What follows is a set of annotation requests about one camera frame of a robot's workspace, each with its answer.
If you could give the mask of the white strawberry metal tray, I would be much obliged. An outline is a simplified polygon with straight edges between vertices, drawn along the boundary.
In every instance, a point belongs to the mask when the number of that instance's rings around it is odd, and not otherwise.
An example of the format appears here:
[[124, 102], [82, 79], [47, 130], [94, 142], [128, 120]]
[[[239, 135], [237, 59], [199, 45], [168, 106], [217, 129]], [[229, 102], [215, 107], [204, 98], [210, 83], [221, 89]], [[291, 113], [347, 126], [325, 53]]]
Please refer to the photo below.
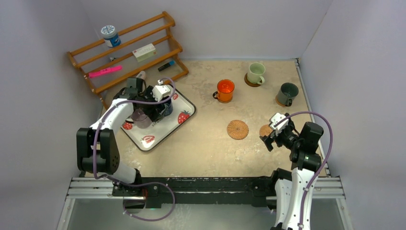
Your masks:
[[152, 150], [176, 131], [188, 118], [196, 112], [195, 105], [176, 90], [172, 96], [173, 112], [161, 120], [152, 122], [146, 129], [140, 129], [128, 118], [122, 125], [122, 130], [144, 152]]

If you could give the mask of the dark grooved wooden coaster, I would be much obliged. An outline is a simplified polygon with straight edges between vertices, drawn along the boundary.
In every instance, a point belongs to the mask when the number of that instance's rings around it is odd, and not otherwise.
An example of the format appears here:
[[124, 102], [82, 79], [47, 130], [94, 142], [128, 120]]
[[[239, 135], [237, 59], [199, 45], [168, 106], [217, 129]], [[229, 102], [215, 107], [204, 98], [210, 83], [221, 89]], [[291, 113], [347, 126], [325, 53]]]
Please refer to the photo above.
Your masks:
[[244, 76], [244, 82], [250, 87], [259, 87], [259, 86], [261, 86], [261, 84], [256, 84], [256, 83], [254, 84], [254, 83], [250, 82], [248, 80], [248, 74], [247, 73]]

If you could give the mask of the dark green mug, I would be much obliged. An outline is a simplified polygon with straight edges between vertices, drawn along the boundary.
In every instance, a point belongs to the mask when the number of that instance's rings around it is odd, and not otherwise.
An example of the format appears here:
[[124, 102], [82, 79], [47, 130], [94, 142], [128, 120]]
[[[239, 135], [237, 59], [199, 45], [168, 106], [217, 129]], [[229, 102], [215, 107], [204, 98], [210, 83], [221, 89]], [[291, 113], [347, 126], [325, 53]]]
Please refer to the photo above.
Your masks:
[[295, 84], [286, 82], [281, 85], [276, 97], [280, 103], [284, 104], [286, 107], [290, 107], [298, 93], [299, 89]]

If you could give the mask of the orange mug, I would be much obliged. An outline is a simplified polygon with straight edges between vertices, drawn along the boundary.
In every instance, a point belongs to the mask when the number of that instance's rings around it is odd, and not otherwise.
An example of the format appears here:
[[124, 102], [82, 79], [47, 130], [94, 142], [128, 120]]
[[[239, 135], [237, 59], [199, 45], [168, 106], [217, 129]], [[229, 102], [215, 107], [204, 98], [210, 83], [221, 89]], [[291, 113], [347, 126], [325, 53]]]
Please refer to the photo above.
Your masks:
[[235, 85], [231, 80], [220, 80], [216, 91], [213, 93], [213, 98], [221, 103], [229, 103], [233, 98], [234, 89]]

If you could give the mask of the light green mug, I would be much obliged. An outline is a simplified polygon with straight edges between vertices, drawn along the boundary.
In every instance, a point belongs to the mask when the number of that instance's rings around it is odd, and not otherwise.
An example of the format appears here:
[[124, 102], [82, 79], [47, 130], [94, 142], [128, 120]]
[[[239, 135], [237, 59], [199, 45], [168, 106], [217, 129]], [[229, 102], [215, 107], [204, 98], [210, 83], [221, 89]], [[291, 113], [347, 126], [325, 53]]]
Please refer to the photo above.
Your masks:
[[247, 80], [252, 84], [262, 85], [265, 82], [263, 77], [266, 69], [261, 63], [255, 62], [250, 64], [247, 72]]

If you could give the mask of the lilac purple mug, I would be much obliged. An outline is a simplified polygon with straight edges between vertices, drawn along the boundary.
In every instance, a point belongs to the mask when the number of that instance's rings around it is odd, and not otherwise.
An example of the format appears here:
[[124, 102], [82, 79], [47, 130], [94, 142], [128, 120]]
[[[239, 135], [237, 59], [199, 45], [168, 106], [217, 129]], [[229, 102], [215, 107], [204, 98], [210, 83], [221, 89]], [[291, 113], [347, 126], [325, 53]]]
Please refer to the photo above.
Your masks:
[[141, 109], [136, 109], [132, 113], [131, 119], [133, 120], [135, 126], [140, 129], [146, 129], [152, 124], [151, 119]]

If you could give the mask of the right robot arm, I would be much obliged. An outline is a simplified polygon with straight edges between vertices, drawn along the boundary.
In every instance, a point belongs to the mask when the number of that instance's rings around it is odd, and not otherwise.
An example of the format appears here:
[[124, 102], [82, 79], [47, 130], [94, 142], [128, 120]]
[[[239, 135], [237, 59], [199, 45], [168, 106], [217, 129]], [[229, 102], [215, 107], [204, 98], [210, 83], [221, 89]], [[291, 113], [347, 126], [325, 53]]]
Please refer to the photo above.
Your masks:
[[273, 143], [290, 150], [291, 170], [277, 169], [269, 181], [270, 191], [277, 196], [274, 230], [309, 230], [313, 189], [322, 162], [316, 153], [323, 128], [306, 122], [299, 134], [288, 114], [275, 113], [270, 118], [271, 133], [261, 137], [268, 151]]

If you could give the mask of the brown wooden round coaster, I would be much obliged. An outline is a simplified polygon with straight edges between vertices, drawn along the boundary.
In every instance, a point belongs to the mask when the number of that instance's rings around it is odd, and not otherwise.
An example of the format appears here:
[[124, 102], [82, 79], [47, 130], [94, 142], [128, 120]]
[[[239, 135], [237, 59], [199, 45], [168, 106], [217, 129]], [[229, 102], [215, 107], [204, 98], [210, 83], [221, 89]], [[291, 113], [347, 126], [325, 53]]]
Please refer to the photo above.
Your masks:
[[278, 101], [278, 98], [277, 98], [277, 97], [275, 97], [275, 102], [276, 102], [279, 106], [281, 106], [281, 107], [286, 107], [284, 104], [282, 104], [282, 103], [280, 103], [280, 102]]

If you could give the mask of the woven rattan round coaster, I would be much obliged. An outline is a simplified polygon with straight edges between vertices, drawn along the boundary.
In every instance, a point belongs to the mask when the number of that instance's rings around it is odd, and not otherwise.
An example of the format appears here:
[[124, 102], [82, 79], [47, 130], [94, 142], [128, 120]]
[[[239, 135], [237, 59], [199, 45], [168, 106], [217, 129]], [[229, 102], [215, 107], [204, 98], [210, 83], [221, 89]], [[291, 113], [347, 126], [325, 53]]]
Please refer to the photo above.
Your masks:
[[232, 120], [227, 125], [227, 134], [235, 140], [242, 140], [247, 137], [249, 133], [248, 125], [241, 120]]

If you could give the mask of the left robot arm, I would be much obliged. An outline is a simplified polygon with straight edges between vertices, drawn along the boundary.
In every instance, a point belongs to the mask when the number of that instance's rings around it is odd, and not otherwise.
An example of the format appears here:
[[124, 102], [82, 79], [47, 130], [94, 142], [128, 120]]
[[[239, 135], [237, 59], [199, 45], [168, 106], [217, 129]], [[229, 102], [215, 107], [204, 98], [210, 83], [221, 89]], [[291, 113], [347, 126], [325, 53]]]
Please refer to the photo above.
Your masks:
[[92, 173], [95, 179], [108, 178], [123, 185], [131, 196], [139, 195], [145, 186], [140, 171], [121, 162], [115, 134], [136, 111], [152, 122], [163, 119], [176, 92], [174, 81], [168, 80], [165, 84], [166, 78], [160, 79], [152, 87], [144, 79], [130, 78], [99, 120], [77, 131], [78, 169]]

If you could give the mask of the dark blue mug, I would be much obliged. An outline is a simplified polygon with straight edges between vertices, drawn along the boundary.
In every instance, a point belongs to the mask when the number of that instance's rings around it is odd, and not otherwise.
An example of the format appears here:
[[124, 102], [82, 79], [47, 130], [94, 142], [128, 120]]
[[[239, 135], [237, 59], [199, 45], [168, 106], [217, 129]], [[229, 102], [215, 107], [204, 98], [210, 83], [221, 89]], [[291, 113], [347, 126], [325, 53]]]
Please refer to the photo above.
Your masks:
[[173, 112], [173, 106], [172, 106], [172, 100], [168, 100], [165, 103], [162, 104], [162, 115], [164, 117], [167, 117], [169, 115], [171, 115], [171, 113]]

